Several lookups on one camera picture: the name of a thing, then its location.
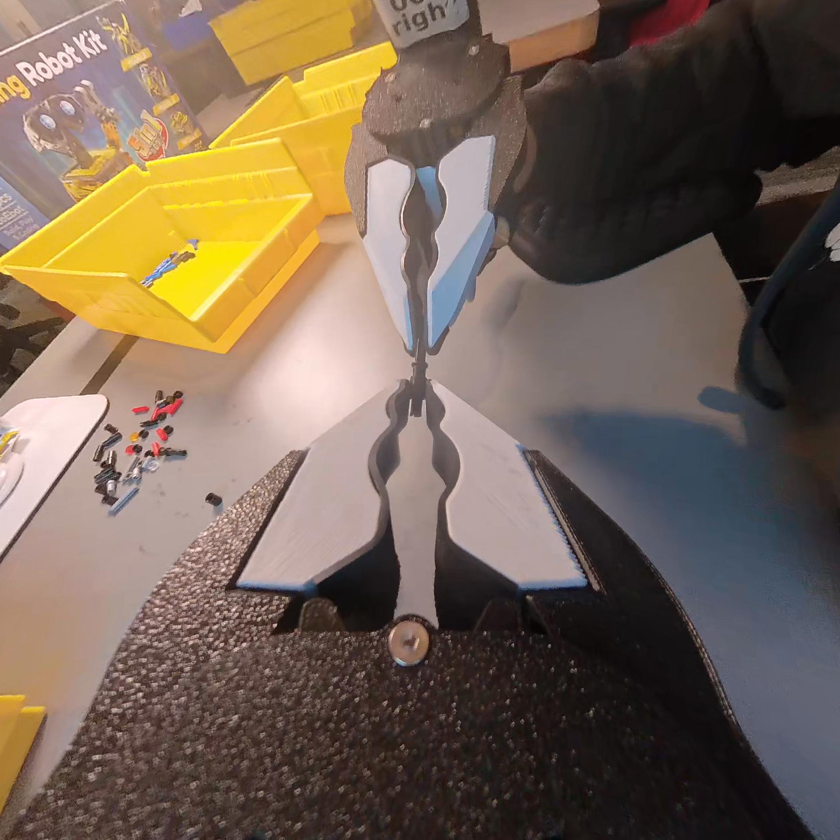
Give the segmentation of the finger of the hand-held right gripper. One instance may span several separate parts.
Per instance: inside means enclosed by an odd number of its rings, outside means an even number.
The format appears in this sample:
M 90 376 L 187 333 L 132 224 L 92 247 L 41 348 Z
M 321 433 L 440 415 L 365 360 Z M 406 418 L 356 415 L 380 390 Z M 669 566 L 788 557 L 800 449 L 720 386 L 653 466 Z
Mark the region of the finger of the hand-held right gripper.
M 444 214 L 435 231 L 437 260 L 427 282 L 427 344 L 437 352 L 447 331 L 476 294 L 476 279 L 496 235 L 489 209 L 496 139 L 463 140 L 437 165 Z
M 399 160 L 377 162 L 368 167 L 365 176 L 363 246 L 407 352 L 415 351 L 417 339 L 404 271 L 408 236 L 403 228 L 403 209 L 414 180 L 412 166 Z

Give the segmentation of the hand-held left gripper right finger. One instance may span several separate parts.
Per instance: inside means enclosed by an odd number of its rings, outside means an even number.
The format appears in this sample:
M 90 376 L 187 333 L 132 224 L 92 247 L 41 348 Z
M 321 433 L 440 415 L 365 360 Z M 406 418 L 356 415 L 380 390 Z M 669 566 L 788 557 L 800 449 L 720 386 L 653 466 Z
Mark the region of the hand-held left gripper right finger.
M 585 571 L 525 448 L 448 388 L 429 381 L 437 508 L 438 614 L 481 614 L 493 600 L 587 586 Z

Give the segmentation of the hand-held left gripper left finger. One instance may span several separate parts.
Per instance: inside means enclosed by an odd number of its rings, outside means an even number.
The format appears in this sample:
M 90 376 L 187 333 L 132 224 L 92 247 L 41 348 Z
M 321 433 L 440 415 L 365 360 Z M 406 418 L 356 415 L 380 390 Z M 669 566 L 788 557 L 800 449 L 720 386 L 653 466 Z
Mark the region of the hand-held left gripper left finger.
M 407 381 L 306 450 L 236 579 L 239 589 L 326 598 L 341 617 L 392 617 L 400 587 L 386 483 L 400 465 Z

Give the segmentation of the person's right forearm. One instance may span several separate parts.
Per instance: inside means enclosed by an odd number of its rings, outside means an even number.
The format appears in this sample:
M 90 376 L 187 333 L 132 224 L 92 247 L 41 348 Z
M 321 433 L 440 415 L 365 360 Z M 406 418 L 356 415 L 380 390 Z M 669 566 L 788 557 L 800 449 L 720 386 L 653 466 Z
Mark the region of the person's right forearm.
M 718 2 L 652 44 L 564 59 L 524 98 L 537 160 L 510 249 L 546 280 L 611 278 L 838 146 L 839 2 Z

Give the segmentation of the white-top side table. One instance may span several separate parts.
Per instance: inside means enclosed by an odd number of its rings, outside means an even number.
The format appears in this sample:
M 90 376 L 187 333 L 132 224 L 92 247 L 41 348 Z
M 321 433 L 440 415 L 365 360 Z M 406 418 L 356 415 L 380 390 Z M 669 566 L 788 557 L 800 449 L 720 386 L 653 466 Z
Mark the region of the white-top side table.
M 511 72 L 518 73 L 584 54 L 597 37 L 598 1 L 516 2 L 505 34 Z

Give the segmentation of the wide yellow plastic bin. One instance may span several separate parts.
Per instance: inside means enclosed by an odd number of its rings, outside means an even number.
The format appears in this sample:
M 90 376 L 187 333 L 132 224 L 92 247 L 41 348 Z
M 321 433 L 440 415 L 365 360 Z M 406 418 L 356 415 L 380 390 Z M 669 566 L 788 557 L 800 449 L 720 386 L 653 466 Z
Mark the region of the wide yellow plastic bin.
M 319 244 L 323 218 L 281 140 L 115 175 L 2 258 L 2 270 L 90 325 L 225 353 Z M 194 259 L 140 282 L 197 238 Z

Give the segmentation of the pile of small building parts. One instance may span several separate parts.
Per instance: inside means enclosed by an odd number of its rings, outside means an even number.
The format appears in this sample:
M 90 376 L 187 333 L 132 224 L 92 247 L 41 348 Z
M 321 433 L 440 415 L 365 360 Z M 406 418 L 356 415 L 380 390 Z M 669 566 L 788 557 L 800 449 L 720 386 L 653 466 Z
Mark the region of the pile of small building parts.
M 128 508 L 169 465 L 188 459 L 178 416 L 185 404 L 182 388 L 159 388 L 106 415 L 92 451 L 91 479 L 106 518 L 114 519 Z

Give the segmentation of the pile of blue tan parts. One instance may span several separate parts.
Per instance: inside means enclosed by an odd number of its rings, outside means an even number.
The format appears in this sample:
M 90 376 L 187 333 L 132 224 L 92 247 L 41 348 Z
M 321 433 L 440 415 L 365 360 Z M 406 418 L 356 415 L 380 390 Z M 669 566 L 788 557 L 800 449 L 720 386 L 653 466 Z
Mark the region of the pile of blue tan parts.
M 194 259 L 197 255 L 199 243 L 200 241 L 197 238 L 187 239 L 186 246 L 171 252 L 167 257 L 165 257 L 150 274 L 142 279 L 140 282 L 141 286 L 144 288 L 152 288 L 152 286 L 164 275 L 173 272 L 179 266 Z

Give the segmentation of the red plastic case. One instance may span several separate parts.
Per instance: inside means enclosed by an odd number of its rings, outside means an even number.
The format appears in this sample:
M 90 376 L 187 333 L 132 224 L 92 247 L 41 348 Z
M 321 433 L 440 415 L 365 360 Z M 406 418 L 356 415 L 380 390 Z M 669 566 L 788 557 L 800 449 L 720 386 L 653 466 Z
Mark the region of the red plastic case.
M 654 43 L 700 20 L 711 1 L 666 1 L 641 19 L 633 29 L 633 43 Z

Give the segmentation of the robot kit box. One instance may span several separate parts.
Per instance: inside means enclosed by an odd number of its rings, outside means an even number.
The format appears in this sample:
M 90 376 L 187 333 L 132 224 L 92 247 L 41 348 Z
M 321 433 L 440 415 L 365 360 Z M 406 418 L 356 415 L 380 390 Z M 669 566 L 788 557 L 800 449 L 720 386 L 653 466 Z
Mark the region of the robot kit box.
M 54 218 L 135 165 L 205 149 L 205 134 L 126 2 L 2 49 L 1 176 Z

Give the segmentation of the deep yellow plastic bin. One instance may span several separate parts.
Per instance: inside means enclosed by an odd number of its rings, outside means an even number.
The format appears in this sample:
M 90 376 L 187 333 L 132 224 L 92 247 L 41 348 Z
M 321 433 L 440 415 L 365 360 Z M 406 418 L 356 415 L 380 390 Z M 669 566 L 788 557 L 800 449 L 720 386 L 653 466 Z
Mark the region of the deep yellow plastic bin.
M 27 706 L 24 695 L 1 695 L 1 810 L 46 717 L 43 706 Z

